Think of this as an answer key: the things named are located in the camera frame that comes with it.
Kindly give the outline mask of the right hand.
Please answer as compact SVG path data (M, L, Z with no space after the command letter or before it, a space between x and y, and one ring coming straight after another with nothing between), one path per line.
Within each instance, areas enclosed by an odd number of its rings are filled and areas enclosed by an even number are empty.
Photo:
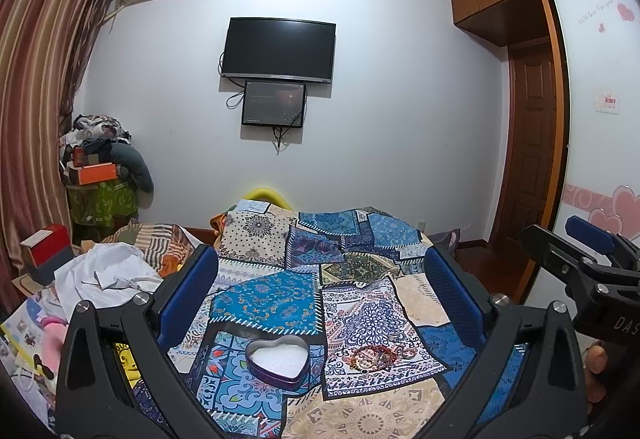
M606 396L606 385L602 381L602 374L608 367L608 344L595 341L587 350L584 359L584 375L586 397L591 407Z

